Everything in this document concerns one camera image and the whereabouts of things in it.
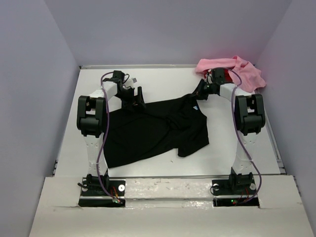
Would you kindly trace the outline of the black t-shirt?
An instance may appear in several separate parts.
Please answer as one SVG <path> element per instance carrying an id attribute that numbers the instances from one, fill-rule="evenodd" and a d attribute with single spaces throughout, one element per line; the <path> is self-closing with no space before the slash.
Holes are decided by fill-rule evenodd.
<path id="1" fill-rule="evenodd" d="M 194 96 L 110 112 L 104 156 L 109 168 L 152 158 L 172 149 L 187 157 L 209 144 L 207 117 Z"/>

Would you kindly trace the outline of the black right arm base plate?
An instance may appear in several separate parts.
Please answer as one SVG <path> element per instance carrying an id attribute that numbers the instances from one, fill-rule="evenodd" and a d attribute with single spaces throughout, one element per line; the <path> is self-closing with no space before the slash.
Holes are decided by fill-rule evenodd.
<path id="1" fill-rule="evenodd" d="M 234 190 L 230 186 L 228 179 L 212 180 L 210 187 L 214 207 L 259 207 L 259 199 L 257 195 L 254 196 L 256 191 L 254 179 L 252 179 L 250 184 L 241 185 Z"/>

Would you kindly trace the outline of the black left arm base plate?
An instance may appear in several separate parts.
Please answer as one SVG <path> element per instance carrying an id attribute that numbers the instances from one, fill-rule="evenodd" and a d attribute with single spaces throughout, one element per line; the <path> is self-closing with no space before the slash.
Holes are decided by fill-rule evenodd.
<path id="1" fill-rule="evenodd" d="M 81 188 L 78 202 L 80 207 L 125 207 L 125 180 L 110 180 L 109 195 L 100 186 L 88 188 L 85 179 L 78 186 Z"/>

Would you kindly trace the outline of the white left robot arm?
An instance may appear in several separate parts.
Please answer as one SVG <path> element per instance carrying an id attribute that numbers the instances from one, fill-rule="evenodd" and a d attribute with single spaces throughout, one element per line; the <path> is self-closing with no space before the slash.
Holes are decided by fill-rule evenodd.
<path id="1" fill-rule="evenodd" d="M 103 150 L 110 127 L 109 100 L 117 97 L 123 108 L 144 110 L 142 87 L 134 88 L 136 81 L 122 71 L 105 73 L 98 89 L 78 98 L 77 128 L 83 135 L 89 164 L 86 183 L 80 186 L 98 195 L 109 195 L 112 189 Z"/>

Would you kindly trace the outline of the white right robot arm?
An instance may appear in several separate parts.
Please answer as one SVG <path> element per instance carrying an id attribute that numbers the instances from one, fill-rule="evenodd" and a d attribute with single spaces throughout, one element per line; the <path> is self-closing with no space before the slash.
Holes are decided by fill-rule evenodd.
<path id="1" fill-rule="evenodd" d="M 209 95 L 217 94 L 230 101 L 233 125 L 237 136 L 236 157 L 227 179 L 212 181 L 210 188 L 214 196 L 241 195 L 247 191 L 255 196 L 262 186 L 262 177 L 255 184 L 253 172 L 258 172 L 252 158 L 254 146 L 266 123 L 263 97 L 260 94 L 244 91 L 241 77 L 237 83 L 229 81 L 225 72 L 229 68 L 214 68 L 204 72 L 204 78 L 199 82 L 193 95 L 200 100 L 206 100 Z"/>

